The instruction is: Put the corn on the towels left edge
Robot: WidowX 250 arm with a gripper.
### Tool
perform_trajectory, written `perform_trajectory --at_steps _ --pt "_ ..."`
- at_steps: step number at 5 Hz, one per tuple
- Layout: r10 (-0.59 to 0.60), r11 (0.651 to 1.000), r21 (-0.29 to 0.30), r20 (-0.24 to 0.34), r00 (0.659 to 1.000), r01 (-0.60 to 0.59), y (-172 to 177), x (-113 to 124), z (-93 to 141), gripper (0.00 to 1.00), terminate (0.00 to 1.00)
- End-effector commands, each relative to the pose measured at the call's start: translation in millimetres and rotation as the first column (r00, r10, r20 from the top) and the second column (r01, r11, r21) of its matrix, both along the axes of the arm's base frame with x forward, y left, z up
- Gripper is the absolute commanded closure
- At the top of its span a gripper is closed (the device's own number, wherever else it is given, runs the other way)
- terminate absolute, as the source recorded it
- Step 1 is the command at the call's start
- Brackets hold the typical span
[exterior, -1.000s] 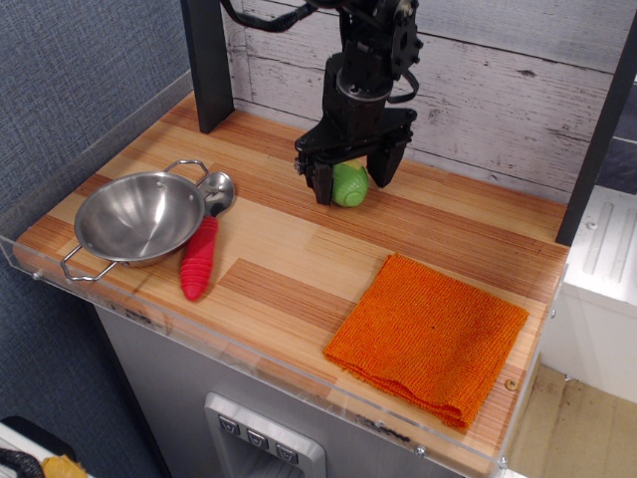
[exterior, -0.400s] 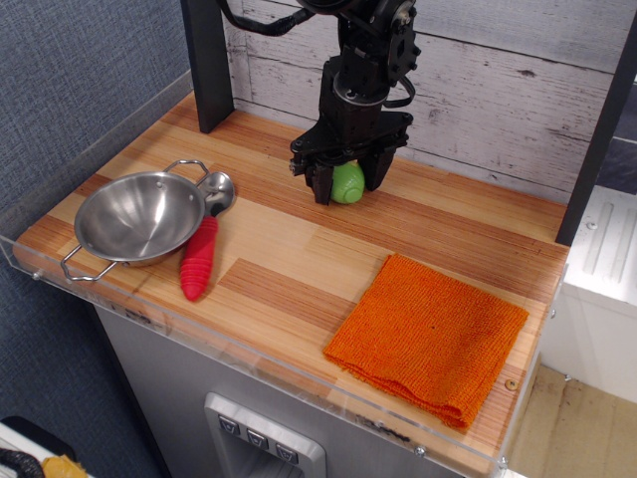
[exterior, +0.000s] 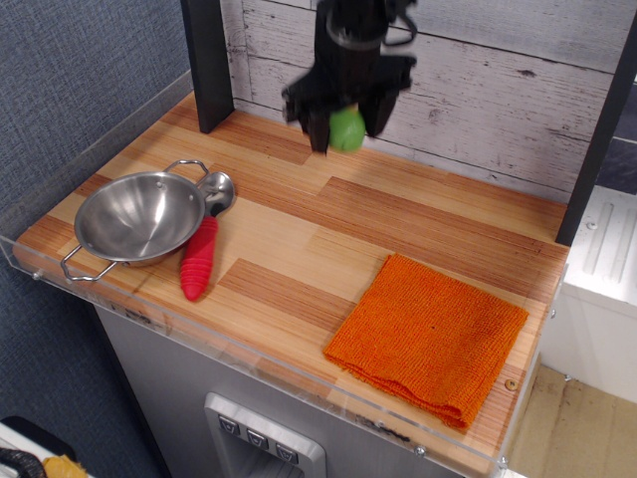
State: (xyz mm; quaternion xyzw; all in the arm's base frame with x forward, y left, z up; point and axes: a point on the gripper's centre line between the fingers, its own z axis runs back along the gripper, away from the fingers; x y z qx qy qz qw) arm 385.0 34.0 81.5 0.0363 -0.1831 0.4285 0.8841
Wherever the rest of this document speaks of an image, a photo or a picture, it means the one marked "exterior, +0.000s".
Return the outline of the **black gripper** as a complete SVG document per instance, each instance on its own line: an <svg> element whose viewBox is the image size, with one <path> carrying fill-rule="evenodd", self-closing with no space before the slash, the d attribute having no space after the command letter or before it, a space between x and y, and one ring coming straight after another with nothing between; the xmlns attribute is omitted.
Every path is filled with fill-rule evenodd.
<svg viewBox="0 0 637 478"><path fill-rule="evenodd" d="M283 115L299 121L313 152L326 154L329 117L358 104L366 133L379 136L399 92L411 86L412 56L383 55L381 48L407 45L417 27L407 15L413 1L319 1L314 63L284 87Z"/></svg>

